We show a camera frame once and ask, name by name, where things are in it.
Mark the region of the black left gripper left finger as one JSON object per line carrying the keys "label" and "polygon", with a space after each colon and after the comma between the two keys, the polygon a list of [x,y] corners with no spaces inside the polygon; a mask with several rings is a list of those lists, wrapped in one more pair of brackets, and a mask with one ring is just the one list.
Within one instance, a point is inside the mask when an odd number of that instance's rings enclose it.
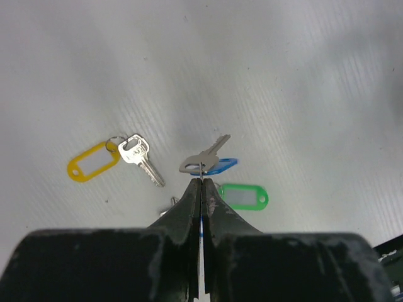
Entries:
{"label": "black left gripper left finger", "polygon": [[2,301],[193,301],[202,182],[146,228],[42,229],[15,248]]}

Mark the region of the key with blue tag upper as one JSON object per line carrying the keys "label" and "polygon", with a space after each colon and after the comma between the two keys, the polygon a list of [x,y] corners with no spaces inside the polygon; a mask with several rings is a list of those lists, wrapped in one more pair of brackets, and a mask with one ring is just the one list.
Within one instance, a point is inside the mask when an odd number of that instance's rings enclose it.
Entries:
{"label": "key with blue tag upper", "polygon": [[217,152],[231,138],[226,134],[220,136],[217,141],[208,149],[201,151],[197,155],[188,157],[180,166],[181,173],[192,176],[212,176],[220,174],[238,164],[237,158],[220,159]]}

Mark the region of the key with yellow tag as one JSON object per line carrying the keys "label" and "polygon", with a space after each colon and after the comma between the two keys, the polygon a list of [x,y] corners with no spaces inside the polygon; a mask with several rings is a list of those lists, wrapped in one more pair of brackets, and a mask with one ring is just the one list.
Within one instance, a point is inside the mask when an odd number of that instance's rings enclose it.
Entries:
{"label": "key with yellow tag", "polygon": [[149,160],[149,152],[149,143],[139,134],[114,136],[70,160],[67,174],[73,181],[87,182],[122,160],[140,167],[157,187],[164,187],[165,181]]}

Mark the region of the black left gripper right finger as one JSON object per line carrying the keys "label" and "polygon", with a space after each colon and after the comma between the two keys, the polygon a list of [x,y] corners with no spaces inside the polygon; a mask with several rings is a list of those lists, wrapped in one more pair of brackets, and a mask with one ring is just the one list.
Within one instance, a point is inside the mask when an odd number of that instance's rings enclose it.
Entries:
{"label": "black left gripper right finger", "polygon": [[205,291],[212,301],[392,301],[377,253],[354,233],[263,233],[201,187]]}

